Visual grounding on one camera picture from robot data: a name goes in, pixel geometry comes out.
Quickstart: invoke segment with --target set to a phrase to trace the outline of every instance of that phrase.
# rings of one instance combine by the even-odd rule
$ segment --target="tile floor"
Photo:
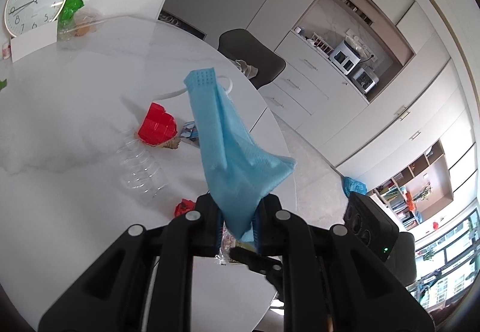
[[[310,225],[330,228],[343,223],[347,198],[337,174],[307,141],[275,116],[291,156],[297,160],[295,184],[297,187],[297,214]],[[256,330],[283,332],[283,316],[269,310]]]

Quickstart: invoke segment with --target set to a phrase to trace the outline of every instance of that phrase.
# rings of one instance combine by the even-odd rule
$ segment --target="red wrapper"
[[[159,145],[177,135],[177,123],[159,104],[152,103],[143,120],[139,138],[148,145]]]
[[[181,216],[182,214],[185,214],[191,210],[195,210],[195,202],[189,199],[182,198],[181,202],[175,208],[174,216],[175,217]]]

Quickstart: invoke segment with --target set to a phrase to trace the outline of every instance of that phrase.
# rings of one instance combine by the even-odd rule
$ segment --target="gray floor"
[[[342,191],[340,175],[299,134],[280,118],[275,118],[291,156],[297,160],[294,172],[297,214],[308,224],[326,229],[334,223],[343,223],[347,198]]]

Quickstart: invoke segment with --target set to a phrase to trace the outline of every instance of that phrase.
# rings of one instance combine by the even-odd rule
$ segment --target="gold ceiling trim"
[[[448,22],[448,19],[447,17],[445,16],[445,14],[443,13],[443,11],[441,10],[440,6],[437,4],[437,2],[435,0],[429,0],[431,2],[431,4],[434,6],[434,8],[436,9],[437,13],[440,15],[440,18],[443,20],[443,23],[445,23],[445,26],[447,27],[448,31],[450,32],[450,35],[452,36],[455,44],[457,45],[457,48],[460,52],[460,55],[462,56],[462,59],[463,59],[463,62],[465,64],[465,67],[466,67],[466,71],[468,72],[469,74],[469,79],[470,79],[470,82],[472,84],[472,87],[473,87],[473,93],[475,95],[475,100],[477,102],[477,110],[478,112],[480,113],[480,99],[478,98],[478,91],[477,91],[477,86],[475,84],[475,80],[473,78],[473,73],[472,73],[472,69],[470,68],[470,65],[469,65],[469,62],[467,61],[467,57],[465,55],[465,52],[463,51],[463,48],[462,46],[460,45],[460,41],[458,40],[458,37],[457,35],[455,34],[455,31],[453,30],[452,26],[450,25],[450,22]]]

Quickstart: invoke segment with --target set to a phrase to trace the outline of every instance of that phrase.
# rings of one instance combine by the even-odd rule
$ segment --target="green plastic bag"
[[[59,15],[59,22],[69,20],[73,17],[76,11],[83,7],[83,0],[65,0],[65,4]]]

